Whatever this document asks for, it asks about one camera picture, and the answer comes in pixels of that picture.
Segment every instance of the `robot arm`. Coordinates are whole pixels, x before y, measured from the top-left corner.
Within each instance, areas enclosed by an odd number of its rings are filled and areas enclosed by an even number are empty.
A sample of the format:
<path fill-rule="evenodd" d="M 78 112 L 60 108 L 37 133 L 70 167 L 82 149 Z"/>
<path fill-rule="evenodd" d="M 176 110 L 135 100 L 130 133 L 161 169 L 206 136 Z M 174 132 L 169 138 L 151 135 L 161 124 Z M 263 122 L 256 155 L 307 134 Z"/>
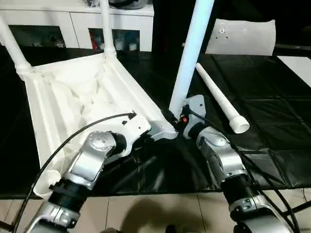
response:
<path fill-rule="evenodd" d="M 90 195 L 109 156 L 126 149 L 123 135 L 95 131 L 88 135 L 61 180 L 42 203 L 26 233 L 66 233 L 74 228 L 82 205 Z"/>
<path fill-rule="evenodd" d="M 205 116 L 202 96 L 186 99 L 186 109 Z M 203 121 L 189 115 L 184 137 L 195 140 L 206 158 L 213 182 L 221 188 L 229 204 L 230 217 L 237 225 L 234 233 L 289 233 L 290 227 L 277 218 L 274 208 L 261 195 L 229 140 Z"/>

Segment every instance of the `black plastic sheet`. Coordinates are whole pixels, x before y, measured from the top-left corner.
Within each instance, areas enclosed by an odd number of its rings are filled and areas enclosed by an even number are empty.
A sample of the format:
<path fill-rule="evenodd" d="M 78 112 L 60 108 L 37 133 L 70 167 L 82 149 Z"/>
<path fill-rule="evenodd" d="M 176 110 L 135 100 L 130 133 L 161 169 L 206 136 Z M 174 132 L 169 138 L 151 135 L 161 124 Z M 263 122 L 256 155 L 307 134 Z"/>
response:
<path fill-rule="evenodd" d="M 91 50 L 79 49 L 23 50 L 34 66 L 94 54 Z M 7 59 L 4 48 L 0 48 L 0 56 Z M 162 110 L 169 106 L 180 57 L 181 54 L 143 52 L 118 54 L 121 63 Z M 269 173 L 278 188 L 311 187 L 311 88 L 276 57 L 201 55 L 199 62 L 250 122 L 251 128 L 243 134 L 234 134 L 195 72 L 188 96 L 204 95 L 206 117 Z M 1 73 L 6 76 L 2 79 L 3 91 L 10 82 L 20 83 L 10 60 Z M 0 175 L 6 177 L 0 190 L 2 198 L 24 197 L 39 170 L 26 95 L 21 84 L 14 86 L 19 87 L 14 92 L 20 96 L 20 105 L 17 103 L 8 114 L 11 115 L 6 117 L 14 119 L 16 113 L 22 111 L 22 114 L 15 120 L 15 126 L 7 126 L 8 130 L 1 134 Z M 9 132 L 24 135 L 22 149 L 12 150 L 14 136 Z M 14 178 L 16 174 L 20 174 L 18 179 Z M 255 177 L 264 188 L 269 188 L 259 174 Z M 93 195 L 207 192 L 212 189 L 206 160 L 193 141 L 179 135 L 175 140 L 161 139 L 146 144 L 128 157 L 106 166 Z"/>

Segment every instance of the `cabinet door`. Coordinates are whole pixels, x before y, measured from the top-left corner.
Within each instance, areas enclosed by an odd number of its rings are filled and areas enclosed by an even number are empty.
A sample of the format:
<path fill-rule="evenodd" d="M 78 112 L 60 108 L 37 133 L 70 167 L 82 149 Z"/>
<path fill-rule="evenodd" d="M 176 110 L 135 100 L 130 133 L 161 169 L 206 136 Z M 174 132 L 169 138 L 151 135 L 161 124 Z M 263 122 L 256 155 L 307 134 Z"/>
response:
<path fill-rule="evenodd" d="M 0 10 L 22 46 L 78 48 L 69 12 Z"/>
<path fill-rule="evenodd" d="M 71 18 L 80 48 L 103 48 L 100 14 L 71 13 Z M 110 14 L 110 22 L 117 50 L 151 51 L 153 17 Z"/>

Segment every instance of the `white cabinet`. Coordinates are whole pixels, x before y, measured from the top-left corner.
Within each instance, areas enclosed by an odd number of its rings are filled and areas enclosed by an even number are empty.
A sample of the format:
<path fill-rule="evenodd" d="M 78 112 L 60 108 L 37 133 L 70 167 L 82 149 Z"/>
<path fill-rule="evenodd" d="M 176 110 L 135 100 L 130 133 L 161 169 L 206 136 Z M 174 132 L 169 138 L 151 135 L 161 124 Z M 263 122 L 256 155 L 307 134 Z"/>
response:
<path fill-rule="evenodd" d="M 91 49 L 90 32 L 102 28 L 101 16 L 96 13 L 71 13 L 73 26 L 80 48 Z M 140 51 L 151 51 L 153 17 L 110 14 L 111 27 L 114 35 L 128 31 L 137 32 L 137 47 Z"/>
<path fill-rule="evenodd" d="M 52 33 L 58 33 L 67 48 L 93 48 L 94 38 L 91 38 L 90 32 L 99 35 L 98 30 L 102 28 L 100 9 L 88 7 L 82 0 L 0 0 L 0 14 L 9 26 L 18 25 L 17 29 L 22 28 L 22 31 L 27 33 L 31 30 L 35 31 L 34 34 L 49 30 Z M 110 20 L 114 40 L 118 37 L 127 37 L 127 39 L 130 38 L 130 42 L 121 41 L 125 50 L 129 49 L 131 43 L 131 48 L 151 51 L 153 19 L 152 4 L 147 4 L 144 8 L 137 10 L 111 8 Z M 25 34 L 25 32 L 19 32 L 19 35 L 15 35 L 13 31 L 17 42 L 18 37 L 25 42 L 26 37 L 23 33 Z M 31 35 L 27 39 L 27 44 L 30 46 L 36 46 L 36 43 L 29 43 L 33 37 Z"/>
<path fill-rule="evenodd" d="M 4 20 L 9 26 L 32 25 L 59 27 L 66 47 L 79 47 L 69 12 L 0 10 L 0 14 L 4 17 Z"/>

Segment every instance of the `black cable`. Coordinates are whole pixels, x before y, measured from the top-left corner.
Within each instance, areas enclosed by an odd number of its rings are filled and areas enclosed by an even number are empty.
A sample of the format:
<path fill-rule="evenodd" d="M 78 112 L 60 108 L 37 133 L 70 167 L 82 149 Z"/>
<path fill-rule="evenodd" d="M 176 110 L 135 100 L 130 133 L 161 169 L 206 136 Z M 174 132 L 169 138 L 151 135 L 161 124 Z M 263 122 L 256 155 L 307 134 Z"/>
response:
<path fill-rule="evenodd" d="M 18 228 L 18 225 L 19 225 L 19 222 L 21 220 L 21 217 L 24 213 L 24 210 L 26 208 L 26 205 L 30 199 L 30 195 L 31 193 L 33 192 L 34 190 L 34 187 L 36 185 L 36 183 L 38 182 L 41 174 L 43 173 L 43 171 L 45 170 L 45 168 L 48 166 L 48 164 L 51 162 L 51 160 L 55 157 L 55 155 L 71 140 L 73 139 L 76 135 L 78 135 L 79 133 L 81 133 L 82 131 L 90 128 L 91 126 L 93 125 L 96 125 L 98 123 L 101 123 L 103 121 L 106 121 L 106 120 L 110 120 L 110 119 L 114 119 L 114 118 L 117 118 L 117 117 L 126 117 L 128 116 L 129 118 L 132 118 L 134 117 L 136 114 L 135 113 L 123 113 L 123 114 L 117 114 L 117 115 L 113 115 L 113 116 L 109 116 L 109 117 L 105 117 L 105 118 L 102 118 L 102 119 L 99 119 L 97 121 L 94 121 L 84 127 L 82 127 L 81 129 L 79 129 L 77 132 L 73 133 L 69 138 L 67 138 L 55 151 L 54 153 L 47 159 L 47 161 L 45 162 L 45 164 L 42 166 L 42 168 L 40 169 L 37 177 L 35 178 L 34 182 L 32 183 L 31 187 L 30 187 L 30 190 L 27 194 L 27 197 L 25 198 L 24 202 L 22 203 L 20 209 L 19 209 L 19 212 L 18 212 L 18 215 L 17 217 L 15 218 L 15 221 L 13 223 L 13 230 L 12 232 L 13 233 L 16 233 L 17 232 L 17 228 Z"/>
<path fill-rule="evenodd" d="M 216 130 L 218 130 L 219 132 L 221 132 L 226 138 L 230 139 L 230 137 L 222 132 L 213 122 L 211 122 L 210 120 L 206 119 L 203 116 L 200 116 L 199 114 L 197 114 L 196 112 L 192 111 L 190 108 L 187 108 L 187 112 L 191 113 L 193 115 L 195 115 L 196 117 L 204 120 L 205 122 L 207 122 L 208 124 L 210 124 L 212 127 L 214 127 Z M 298 225 L 298 221 L 297 218 L 292 210 L 292 208 L 290 207 L 289 203 L 286 201 L 286 199 L 284 198 L 284 196 L 280 193 L 280 191 L 276 188 L 276 186 L 271 182 L 270 178 L 265 174 L 265 172 L 263 172 L 259 166 L 257 166 L 250 158 L 248 158 L 244 153 L 242 153 L 234 144 L 232 144 L 230 142 L 230 145 L 232 146 L 232 148 L 239 154 L 239 156 L 242 159 L 247 160 L 252 166 L 253 168 L 265 179 L 265 181 L 269 184 L 269 186 L 275 191 L 275 193 L 278 195 L 278 197 L 281 199 L 281 201 L 284 203 L 285 207 L 287 208 L 288 211 L 288 215 L 291 216 L 293 224 L 294 224 L 294 228 L 292 228 L 292 230 L 295 233 L 300 233 L 300 229 L 299 229 L 299 225 Z M 285 219 L 286 222 L 288 222 L 288 218 L 286 216 L 284 216 L 284 214 L 282 213 L 282 217 Z"/>
<path fill-rule="evenodd" d="M 294 207 L 294 208 L 293 208 L 293 212 L 294 212 L 294 213 L 297 213 L 297 212 L 302 211 L 302 210 L 305 210 L 305 209 L 307 209 L 307 208 L 309 208 L 309 207 L 311 207 L 311 201 L 307 201 L 307 202 L 305 202 L 305 203 L 303 203 L 303 204 L 301 204 L 301 205 L 298 205 L 298 206 Z M 284 212 L 284 215 L 285 215 L 285 216 L 288 216 L 288 215 L 289 215 L 289 212 L 288 212 L 288 211 Z"/>
<path fill-rule="evenodd" d="M 259 193 L 261 195 L 263 195 L 267 201 L 269 202 L 269 204 L 278 212 L 278 214 L 284 218 L 284 220 L 287 222 L 287 224 L 290 226 L 290 228 L 295 232 L 295 226 L 293 225 L 293 223 L 287 218 L 287 215 L 284 214 L 284 212 L 282 212 L 280 210 L 280 208 L 267 196 L 267 194 L 265 194 L 262 190 L 259 190 Z"/>
<path fill-rule="evenodd" d="M 306 202 L 308 202 L 307 198 L 306 198 L 306 193 L 305 193 L 305 188 L 302 189 L 302 195 L 303 195 L 303 198 Z"/>

